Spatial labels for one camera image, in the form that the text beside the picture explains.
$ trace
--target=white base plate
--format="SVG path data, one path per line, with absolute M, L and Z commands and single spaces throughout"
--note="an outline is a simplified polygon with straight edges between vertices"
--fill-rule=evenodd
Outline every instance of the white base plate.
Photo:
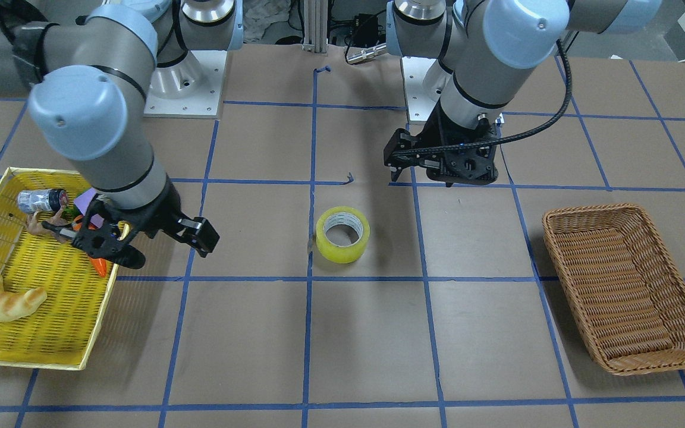
M 146 117 L 192 117 L 218 119 L 226 76 L 226 51 L 192 51 L 206 76 L 197 92 L 184 98 L 163 99 L 147 94 Z
M 409 124 L 421 125 L 427 122 L 435 101 L 427 96 L 422 81 L 427 70 L 430 70 L 435 59 L 405 56 L 400 59 L 403 72 L 403 91 L 406 93 L 406 105 L 409 109 Z M 498 115 L 497 124 L 503 124 L 504 115 Z

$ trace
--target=brown woven basket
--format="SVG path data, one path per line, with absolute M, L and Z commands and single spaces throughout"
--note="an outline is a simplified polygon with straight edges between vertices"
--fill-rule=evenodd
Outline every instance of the brown woven basket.
M 644 208 L 554 209 L 543 230 L 599 366 L 620 376 L 685 369 L 685 283 Z

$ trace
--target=orange toy carrot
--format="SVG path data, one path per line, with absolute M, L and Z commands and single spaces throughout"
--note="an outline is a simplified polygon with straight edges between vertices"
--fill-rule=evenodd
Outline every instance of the orange toy carrot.
M 75 219 L 73 219 L 73 230 L 78 231 L 81 228 L 81 219 L 83 219 L 84 216 L 78 215 L 76 216 Z M 92 225 L 92 223 L 89 223 L 89 228 L 90 229 L 95 229 L 95 226 Z M 104 259 L 95 259 L 90 257 L 89 260 L 92 261 L 92 266 L 95 267 L 95 271 L 97 271 L 98 274 L 100 274 L 101 277 L 106 277 L 107 276 L 107 260 Z

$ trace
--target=purple object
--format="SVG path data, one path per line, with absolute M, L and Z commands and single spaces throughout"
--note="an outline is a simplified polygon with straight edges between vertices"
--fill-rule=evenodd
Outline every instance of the purple object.
M 97 190 L 93 189 L 93 187 L 90 187 L 89 190 L 86 190 L 84 193 L 81 193 L 81 195 L 79 195 L 73 200 L 74 205 L 76 206 L 76 208 L 78 208 L 78 211 L 81 211 L 81 214 L 86 214 L 86 210 L 89 208 L 89 203 L 92 202 L 96 194 Z M 92 216 L 89 222 L 91 222 L 92 225 L 95 225 L 96 227 L 100 228 L 102 227 L 102 223 L 104 223 L 104 220 L 102 219 L 102 217 L 100 217 L 99 214 L 95 214 L 94 216 Z

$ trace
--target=can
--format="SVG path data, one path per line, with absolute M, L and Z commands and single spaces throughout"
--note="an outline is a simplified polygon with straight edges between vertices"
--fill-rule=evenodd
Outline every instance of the can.
M 17 208 L 26 214 L 36 211 L 59 211 L 68 206 L 65 189 L 23 190 L 17 193 Z

